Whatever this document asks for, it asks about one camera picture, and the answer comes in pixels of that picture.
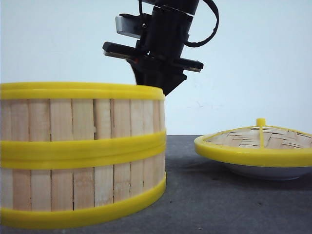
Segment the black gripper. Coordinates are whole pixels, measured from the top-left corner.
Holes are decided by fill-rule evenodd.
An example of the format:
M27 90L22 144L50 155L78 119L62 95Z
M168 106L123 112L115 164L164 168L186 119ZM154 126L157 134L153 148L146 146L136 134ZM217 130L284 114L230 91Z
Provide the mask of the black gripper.
M142 33L135 47L107 41L103 52L128 61L137 85L161 88L167 96L187 79L183 71L203 69L203 63L181 57L184 46L192 46L188 38L196 9L196 6L154 6L147 14L139 6Z

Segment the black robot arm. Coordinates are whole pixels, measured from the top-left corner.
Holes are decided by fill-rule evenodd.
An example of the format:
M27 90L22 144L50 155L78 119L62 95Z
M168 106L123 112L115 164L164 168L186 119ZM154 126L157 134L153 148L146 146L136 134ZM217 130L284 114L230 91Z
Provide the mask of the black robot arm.
M168 95L184 80L185 70L200 72L203 63L181 57L198 6L196 0L149 0L151 14L119 14L119 34L137 39L135 47L105 42L106 56L125 59L136 83L161 88Z

